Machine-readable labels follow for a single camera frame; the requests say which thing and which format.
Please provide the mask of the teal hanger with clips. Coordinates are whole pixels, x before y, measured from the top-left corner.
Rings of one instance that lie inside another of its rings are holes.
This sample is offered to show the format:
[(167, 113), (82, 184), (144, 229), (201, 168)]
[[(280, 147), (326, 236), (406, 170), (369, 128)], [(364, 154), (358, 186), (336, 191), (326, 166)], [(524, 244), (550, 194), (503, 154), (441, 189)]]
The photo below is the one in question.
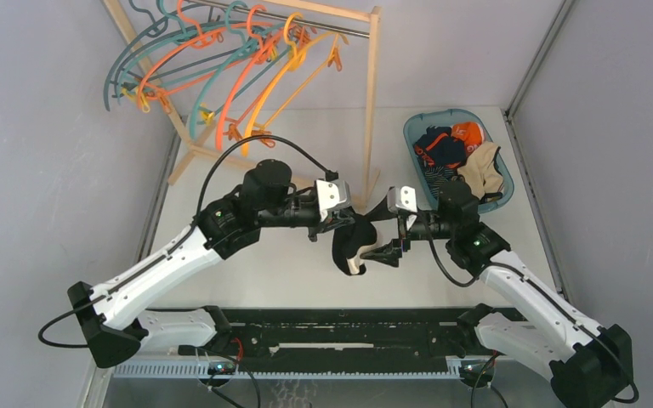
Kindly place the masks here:
[[(200, 42), (203, 47), (212, 44), (223, 32), (238, 36), (241, 39), (241, 46), (203, 76), (206, 82), (196, 98), (187, 124), (192, 139), (196, 139), (197, 126), (200, 124), (208, 127), (217, 122), (220, 128), (223, 126), (223, 120), (234, 98), (247, 89), (246, 85), (241, 84), (243, 78), (249, 75), (254, 65), (264, 62), (273, 64), (287, 54), (286, 52), (278, 54), (278, 46), (280, 43), (289, 43), (298, 39), (298, 36), (292, 32), (292, 20), (301, 17), (300, 13), (287, 17), (271, 15), (261, 4), (248, 8), (242, 1), (234, 1), (224, 7), (224, 19), (220, 27), (199, 34), (195, 41)], [(219, 76), (239, 65), (245, 67), (221, 107), (216, 110), (203, 107), (202, 103)]]

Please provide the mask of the yellow hanger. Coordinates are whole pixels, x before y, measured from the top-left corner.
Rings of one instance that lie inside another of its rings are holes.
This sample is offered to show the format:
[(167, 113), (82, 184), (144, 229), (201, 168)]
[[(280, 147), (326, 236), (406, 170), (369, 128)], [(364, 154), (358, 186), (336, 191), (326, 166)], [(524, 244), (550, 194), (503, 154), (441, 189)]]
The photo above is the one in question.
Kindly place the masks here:
[[(324, 70), (333, 68), (336, 72), (343, 69), (341, 60), (341, 47), (349, 45), (349, 39), (345, 34), (335, 31), (328, 31), (318, 34), (315, 37), (306, 37), (308, 30), (297, 23), (297, 19), (303, 16), (299, 12), (289, 14), (285, 21), (282, 40), (287, 45), (287, 62), (272, 77), (266, 87), (263, 89), (252, 113), (243, 127), (243, 140), (256, 136), (271, 135), (269, 127), (271, 123), (303, 92), (303, 90), (315, 80)], [(264, 121), (259, 121), (259, 116), (266, 102), (273, 92), (280, 86), (285, 79), (292, 79), (293, 73), (298, 72), (300, 68), (309, 59), (309, 54), (313, 48), (324, 49), (323, 61), (308, 75), (303, 81), (286, 97), (279, 105), (275, 112)]]

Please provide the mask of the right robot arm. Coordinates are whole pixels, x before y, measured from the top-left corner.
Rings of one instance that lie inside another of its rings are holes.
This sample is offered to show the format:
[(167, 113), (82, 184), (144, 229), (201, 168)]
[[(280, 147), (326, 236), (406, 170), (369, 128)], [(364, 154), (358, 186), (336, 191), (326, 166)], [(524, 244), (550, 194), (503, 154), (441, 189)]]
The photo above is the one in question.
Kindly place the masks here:
[(392, 187), (367, 215), (370, 222), (396, 219), (398, 236), (362, 254), (362, 259), (396, 267), (413, 241), (446, 240), (452, 262), (497, 292), (527, 321), (515, 323), (480, 303), (457, 323), (458, 345), (467, 353), (484, 348), (516, 360), (549, 382), (566, 407), (602, 407), (610, 401), (634, 404), (633, 345), (619, 325), (606, 327), (544, 284), (510, 244), (480, 220), (479, 200), (463, 181), (447, 181), (435, 210), (418, 208), (415, 190)]

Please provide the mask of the beige underwear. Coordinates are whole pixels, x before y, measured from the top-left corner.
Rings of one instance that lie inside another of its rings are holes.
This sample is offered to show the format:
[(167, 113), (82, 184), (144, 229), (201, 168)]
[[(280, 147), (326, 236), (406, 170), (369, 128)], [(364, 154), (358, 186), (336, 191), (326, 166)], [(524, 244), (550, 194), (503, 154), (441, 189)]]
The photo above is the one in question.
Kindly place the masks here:
[(457, 176), (470, 188), (481, 202), (492, 202), (503, 198), (504, 177), (496, 164), (500, 147), (493, 142), (484, 142), (457, 169)]

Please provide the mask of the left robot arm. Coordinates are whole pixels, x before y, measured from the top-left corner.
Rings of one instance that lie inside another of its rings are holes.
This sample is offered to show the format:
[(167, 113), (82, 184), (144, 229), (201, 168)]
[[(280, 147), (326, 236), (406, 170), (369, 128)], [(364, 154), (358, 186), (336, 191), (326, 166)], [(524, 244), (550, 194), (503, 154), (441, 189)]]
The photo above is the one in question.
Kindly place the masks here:
[(354, 221), (349, 186), (337, 172), (325, 169), (322, 178), (299, 188), (285, 162), (262, 160), (223, 197), (199, 200), (190, 223), (161, 249), (110, 280), (94, 286), (79, 281), (68, 289), (83, 347), (100, 368), (172, 346), (222, 354), (232, 333), (218, 308), (159, 311), (151, 305), (192, 275), (257, 243), (264, 228), (304, 228), (315, 241)]

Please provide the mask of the navy striped underwear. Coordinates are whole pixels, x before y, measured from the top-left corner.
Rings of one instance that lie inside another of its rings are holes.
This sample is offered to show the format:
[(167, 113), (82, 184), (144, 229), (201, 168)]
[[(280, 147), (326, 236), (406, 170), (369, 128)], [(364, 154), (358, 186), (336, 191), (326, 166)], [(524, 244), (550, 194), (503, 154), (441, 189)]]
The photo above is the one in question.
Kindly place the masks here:
[(424, 170), (424, 178), (432, 196), (439, 195), (440, 187), (457, 176), (457, 170), (449, 167), (428, 167)]

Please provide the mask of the black white-banded underwear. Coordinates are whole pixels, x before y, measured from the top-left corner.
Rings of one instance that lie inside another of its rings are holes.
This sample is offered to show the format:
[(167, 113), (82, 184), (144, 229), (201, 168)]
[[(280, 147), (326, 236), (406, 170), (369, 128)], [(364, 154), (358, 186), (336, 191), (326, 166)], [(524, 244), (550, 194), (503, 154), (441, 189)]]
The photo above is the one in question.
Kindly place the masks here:
[(377, 246), (377, 229), (365, 216), (355, 214), (352, 224), (334, 231), (332, 261), (344, 275), (364, 275), (366, 266), (361, 259), (361, 254)]

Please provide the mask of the orange hanger with clips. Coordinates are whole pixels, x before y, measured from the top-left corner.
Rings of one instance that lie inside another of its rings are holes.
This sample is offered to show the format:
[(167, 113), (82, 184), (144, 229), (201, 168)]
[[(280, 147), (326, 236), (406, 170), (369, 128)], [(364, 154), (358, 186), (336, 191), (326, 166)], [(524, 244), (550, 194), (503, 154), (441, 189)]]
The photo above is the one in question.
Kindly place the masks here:
[[(284, 102), (276, 113), (263, 124), (256, 122), (258, 114), (282, 77), (289, 71), (297, 70), (304, 63), (310, 48), (327, 38), (326, 34), (313, 38), (309, 34), (306, 24), (296, 22), (303, 17), (299, 12), (289, 14), (282, 24), (256, 30), (253, 28), (253, 16), (258, 11), (264, 10), (263, 5), (257, 4), (247, 14), (246, 28), (251, 40), (255, 42), (256, 48), (250, 53), (247, 66), (236, 80), (221, 110), (215, 130), (215, 147), (219, 151), (223, 149), (223, 139), (242, 141), (265, 136), (264, 143), (270, 148), (275, 146), (275, 141), (270, 137), (271, 132), (266, 127), (278, 117), (278, 114), (290, 104), (291, 100), (288, 99)], [(285, 60), (285, 65), (272, 77), (258, 97), (244, 110), (241, 116), (236, 119), (230, 118), (228, 113), (234, 99), (243, 94), (253, 82), (257, 81), (279, 60)]]

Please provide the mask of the navy orange-trimmed underwear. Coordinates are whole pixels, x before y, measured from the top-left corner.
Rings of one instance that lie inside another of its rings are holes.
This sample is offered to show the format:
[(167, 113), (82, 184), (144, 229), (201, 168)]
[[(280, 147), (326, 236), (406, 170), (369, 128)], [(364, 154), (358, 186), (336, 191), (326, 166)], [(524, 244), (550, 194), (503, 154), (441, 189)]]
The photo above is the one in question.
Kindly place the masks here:
[(461, 139), (451, 135), (450, 127), (427, 127), (412, 145), (417, 162), (424, 168), (455, 169), (467, 161), (467, 151)]

